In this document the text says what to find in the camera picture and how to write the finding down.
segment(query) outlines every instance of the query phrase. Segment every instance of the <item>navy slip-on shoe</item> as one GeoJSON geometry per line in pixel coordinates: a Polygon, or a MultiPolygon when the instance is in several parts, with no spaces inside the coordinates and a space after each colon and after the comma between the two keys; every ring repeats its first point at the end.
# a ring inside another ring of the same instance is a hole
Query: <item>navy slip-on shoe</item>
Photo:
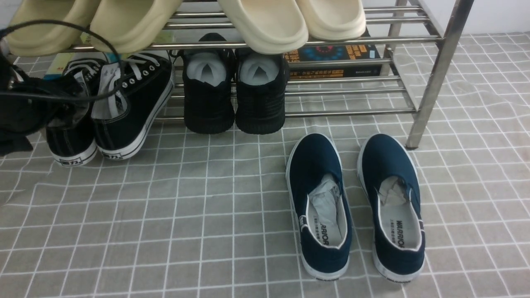
{"type": "Polygon", "coordinates": [[[423,269],[425,231],[414,163],[393,137],[376,134],[362,146],[357,173],[372,207],[372,256],[379,273],[408,283],[423,269]]]}
{"type": "Polygon", "coordinates": [[[352,225],[337,149],[324,135],[303,137],[291,152],[286,178],[304,268],[317,279],[338,279],[348,269],[352,225]]]}

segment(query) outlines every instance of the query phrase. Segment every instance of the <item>slipper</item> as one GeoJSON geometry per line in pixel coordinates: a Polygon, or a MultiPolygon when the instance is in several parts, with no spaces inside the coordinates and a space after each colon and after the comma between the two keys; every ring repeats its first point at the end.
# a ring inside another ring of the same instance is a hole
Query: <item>slipper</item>
{"type": "MultiPolygon", "coordinates": [[[[147,48],[182,0],[102,0],[90,28],[107,39],[120,54],[147,48]]],[[[92,40],[94,48],[110,49],[101,41],[92,40]]]]}
{"type": "Polygon", "coordinates": [[[366,31],[361,0],[296,0],[311,36],[324,40],[358,38],[366,31]]]}
{"type": "Polygon", "coordinates": [[[295,0],[217,0],[245,42],[261,54],[301,48],[308,32],[295,0]]]}
{"type": "MultiPolygon", "coordinates": [[[[24,0],[10,25],[31,20],[60,20],[86,27],[94,17],[100,0],[24,0]]],[[[12,54],[47,56],[69,48],[81,32],[61,25],[33,25],[16,30],[6,39],[12,54]]]]}

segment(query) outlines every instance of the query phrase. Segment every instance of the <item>sole logo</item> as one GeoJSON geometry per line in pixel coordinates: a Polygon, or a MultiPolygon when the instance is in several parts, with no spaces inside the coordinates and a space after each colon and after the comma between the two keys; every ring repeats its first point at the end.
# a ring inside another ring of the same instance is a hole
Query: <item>sole logo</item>
{"type": "Polygon", "coordinates": [[[105,156],[106,158],[111,159],[111,160],[122,160],[123,159],[123,156],[121,156],[120,153],[118,153],[118,154],[103,153],[103,156],[105,156]]]}
{"type": "Polygon", "coordinates": [[[83,160],[81,159],[81,157],[79,157],[79,158],[76,158],[74,160],[59,160],[59,162],[63,166],[76,166],[76,165],[82,164],[83,160]]]}

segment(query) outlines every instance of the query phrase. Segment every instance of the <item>grid pattern mat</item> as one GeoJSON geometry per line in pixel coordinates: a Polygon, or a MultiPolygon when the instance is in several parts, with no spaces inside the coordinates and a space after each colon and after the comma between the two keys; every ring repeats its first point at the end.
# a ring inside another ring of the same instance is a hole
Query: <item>grid pattern mat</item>
{"type": "MultiPolygon", "coordinates": [[[[436,48],[397,52],[422,94],[436,48]]],[[[50,61],[18,63],[41,76],[50,61]]],[[[309,97],[287,108],[379,108],[398,100],[309,97]]],[[[98,156],[74,169],[53,163],[43,137],[33,135],[32,153],[0,159],[0,297],[530,297],[529,104],[530,34],[463,37],[411,152],[427,262],[404,286],[380,277],[372,263],[373,227],[355,160],[373,133],[404,142],[409,115],[289,119],[267,136],[155,125],[134,158],[98,156]],[[291,149],[312,132],[339,149],[355,226],[349,269],[336,282],[304,271],[285,182],[291,149]]],[[[165,113],[176,109],[169,104],[165,113]]]]}

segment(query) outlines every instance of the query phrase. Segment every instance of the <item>black canvas sneaker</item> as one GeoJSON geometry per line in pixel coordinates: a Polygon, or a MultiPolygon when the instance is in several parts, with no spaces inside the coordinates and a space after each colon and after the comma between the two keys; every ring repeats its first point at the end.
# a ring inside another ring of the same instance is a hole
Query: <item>black canvas sneaker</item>
{"type": "MultiPolygon", "coordinates": [[[[209,33],[199,41],[226,41],[209,33]]],[[[181,50],[184,62],[184,123],[198,134],[218,134],[234,124],[231,81],[235,55],[231,49],[181,50]]]]}
{"type": "Polygon", "coordinates": [[[271,134],[285,123],[285,87],[289,65],[283,55],[263,55],[238,49],[237,127],[248,134],[271,134]]]}
{"type": "Polygon", "coordinates": [[[145,142],[156,115],[171,97],[174,69],[169,55],[142,52],[122,59],[125,73],[116,63],[103,68],[100,93],[112,90],[122,76],[120,91],[98,101],[92,109],[96,143],[103,156],[122,160],[134,156],[145,142]]]}
{"type": "MultiPolygon", "coordinates": [[[[80,54],[68,63],[63,76],[73,76],[83,88],[81,96],[98,93],[101,69],[107,63],[102,53],[80,54]]],[[[46,141],[54,159],[63,166],[89,163],[98,151],[90,113],[91,103],[63,104],[46,126],[46,141]]]]}
{"type": "MultiPolygon", "coordinates": [[[[0,55],[0,90],[57,96],[78,96],[83,89],[73,76],[67,75],[52,81],[32,78],[0,55]]],[[[1,98],[0,106],[0,156],[14,152],[32,151],[26,138],[44,128],[56,115],[62,104],[19,98],[9,95],[1,98]]]]}

